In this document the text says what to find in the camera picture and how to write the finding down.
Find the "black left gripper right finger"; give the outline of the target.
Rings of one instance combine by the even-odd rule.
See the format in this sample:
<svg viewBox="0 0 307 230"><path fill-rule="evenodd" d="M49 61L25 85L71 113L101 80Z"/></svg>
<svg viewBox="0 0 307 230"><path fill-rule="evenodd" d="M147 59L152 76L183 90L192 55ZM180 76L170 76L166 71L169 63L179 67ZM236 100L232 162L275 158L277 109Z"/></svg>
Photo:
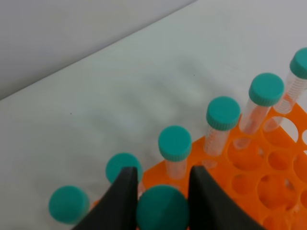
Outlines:
<svg viewBox="0 0 307 230"><path fill-rule="evenodd" d="M189 228L191 230L262 230L218 185L202 166L189 175Z"/></svg>

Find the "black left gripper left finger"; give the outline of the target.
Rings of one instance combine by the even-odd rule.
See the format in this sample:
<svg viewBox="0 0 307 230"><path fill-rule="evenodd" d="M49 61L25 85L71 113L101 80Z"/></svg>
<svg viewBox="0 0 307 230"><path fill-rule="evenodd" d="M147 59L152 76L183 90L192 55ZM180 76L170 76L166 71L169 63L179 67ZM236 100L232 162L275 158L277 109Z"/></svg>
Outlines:
<svg viewBox="0 0 307 230"><path fill-rule="evenodd" d="M138 174L124 167L105 195L74 230L135 230L138 203Z"/></svg>

